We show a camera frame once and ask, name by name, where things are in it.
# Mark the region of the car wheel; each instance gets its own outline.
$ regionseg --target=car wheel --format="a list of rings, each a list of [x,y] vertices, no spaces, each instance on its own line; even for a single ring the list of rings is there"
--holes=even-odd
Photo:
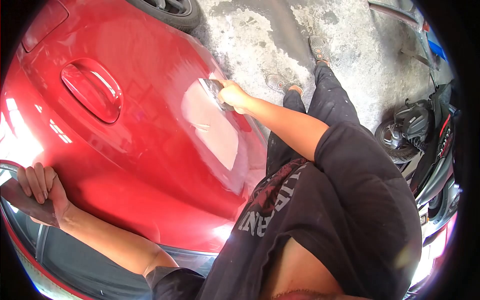
[[[126,0],[152,17],[190,33],[200,23],[196,0]]]

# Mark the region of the stained floor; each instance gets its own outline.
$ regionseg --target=stained floor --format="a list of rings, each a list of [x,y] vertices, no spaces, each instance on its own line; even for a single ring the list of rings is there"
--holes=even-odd
[[[265,77],[278,73],[304,89],[308,109],[314,91],[310,34],[323,35],[331,46],[332,70],[355,105],[362,125],[375,131],[406,98],[433,92],[429,69],[400,53],[422,54],[413,31],[403,23],[370,11],[366,0],[197,0],[202,21],[193,31],[229,79],[247,93],[282,105],[283,95],[270,90]],[[383,0],[411,8],[409,0]],[[451,73],[445,62],[437,83]],[[261,126],[267,136],[269,130]]]

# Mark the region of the black shirt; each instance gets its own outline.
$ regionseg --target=black shirt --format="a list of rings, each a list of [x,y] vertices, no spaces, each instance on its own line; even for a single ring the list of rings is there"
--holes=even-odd
[[[314,157],[293,160],[257,185],[207,278],[185,268],[149,273],[153,298],[255,300],[270,258],[293,237],[347,295],[401,299],[421,255],[406,181],[359,124],[330,127]]]

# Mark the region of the sneaker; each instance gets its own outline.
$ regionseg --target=sneaker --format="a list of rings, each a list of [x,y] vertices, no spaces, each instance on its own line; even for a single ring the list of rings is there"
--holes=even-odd
[[[274,90],[276,92],[282,93],[282,94],[286,94],[288,89],[292,85],[296,85],[301,90],[300,96],[303,96],[302,88],[298,84],[288,82],[283,76],[280,76],[280,75],[277,75],[277,74],[269,74],[269,75],[267,75],[267,78],[266,78],[265,81],[266,81],[267,86],[269,88],[271,88],[272,90]]]
[[[315,64],[320,61],[325,62],[330,67],[330,47],[328,43],[318,35],[312,35],[308,38],[310,49],[315,56]]]

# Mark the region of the hand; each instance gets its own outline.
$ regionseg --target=hand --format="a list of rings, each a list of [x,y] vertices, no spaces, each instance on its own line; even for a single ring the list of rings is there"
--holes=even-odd
[[[67,199],[65,190],[53,168],[50,166],[43,167],[41,163],[36,163],[33,168],[19,167],[17,179],[28,197],[34,195],[36,201],[40,204],[43,204],[47,198],[53,202],[55,216],[61,228],[65,212],[73,205]],[[32,220],[48,225],[34,218]]]
[[[223,85],[223,89],[218,93],[218,100],[232,105],[239,114],[248,114],[252,97],[231,80],[219,79],[218,81]]]

